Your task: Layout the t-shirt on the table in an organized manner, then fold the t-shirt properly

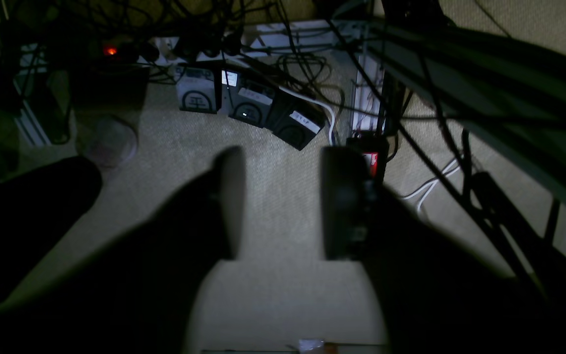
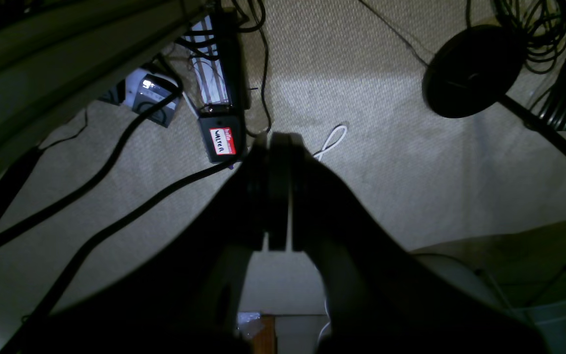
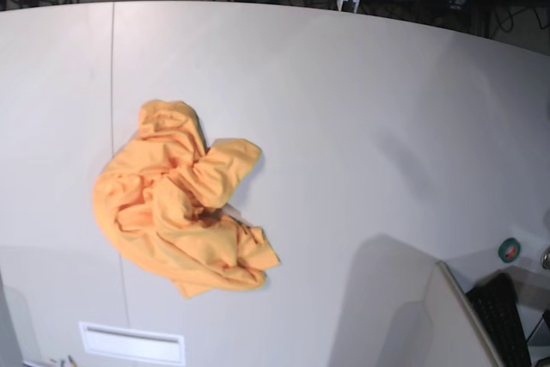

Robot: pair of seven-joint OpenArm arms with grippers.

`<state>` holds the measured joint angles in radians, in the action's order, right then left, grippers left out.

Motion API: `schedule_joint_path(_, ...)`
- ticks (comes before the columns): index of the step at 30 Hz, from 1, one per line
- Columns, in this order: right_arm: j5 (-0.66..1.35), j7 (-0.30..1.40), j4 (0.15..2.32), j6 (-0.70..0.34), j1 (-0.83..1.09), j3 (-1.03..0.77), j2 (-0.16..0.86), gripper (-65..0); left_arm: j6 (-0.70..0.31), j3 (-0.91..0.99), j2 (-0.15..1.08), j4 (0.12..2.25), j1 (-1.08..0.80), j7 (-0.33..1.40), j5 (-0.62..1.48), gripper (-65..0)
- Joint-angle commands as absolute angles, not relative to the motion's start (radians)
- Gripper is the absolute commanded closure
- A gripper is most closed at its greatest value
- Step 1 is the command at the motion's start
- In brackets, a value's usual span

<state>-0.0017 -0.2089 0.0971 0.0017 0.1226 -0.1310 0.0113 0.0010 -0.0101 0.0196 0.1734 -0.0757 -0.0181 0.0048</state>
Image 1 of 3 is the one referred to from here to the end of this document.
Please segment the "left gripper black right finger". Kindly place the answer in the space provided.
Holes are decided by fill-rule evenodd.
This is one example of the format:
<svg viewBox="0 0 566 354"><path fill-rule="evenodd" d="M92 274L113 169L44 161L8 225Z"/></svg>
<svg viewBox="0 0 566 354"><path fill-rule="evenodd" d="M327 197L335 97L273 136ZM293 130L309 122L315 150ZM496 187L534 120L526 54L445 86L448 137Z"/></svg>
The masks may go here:
<svg viewBox="0 0 566 354"><path fill-rule="evenodd" d="M550 322L523 291L422 223L364 158L321 152L324 253L362 265L394 354L552 354Z"/></svg>

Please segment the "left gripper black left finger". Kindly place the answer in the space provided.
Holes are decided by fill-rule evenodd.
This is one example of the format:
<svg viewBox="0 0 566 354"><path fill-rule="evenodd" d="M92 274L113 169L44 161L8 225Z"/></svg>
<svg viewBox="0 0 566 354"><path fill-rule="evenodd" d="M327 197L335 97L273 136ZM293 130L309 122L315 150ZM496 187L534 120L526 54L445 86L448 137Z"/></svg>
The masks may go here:
<svg viewBox="0 0 566 354"><path fill-rule="evenodd" d="M0 314L0 354L179 354L202 283L242 239L246 157L226 148L144 223Z"/></svg>

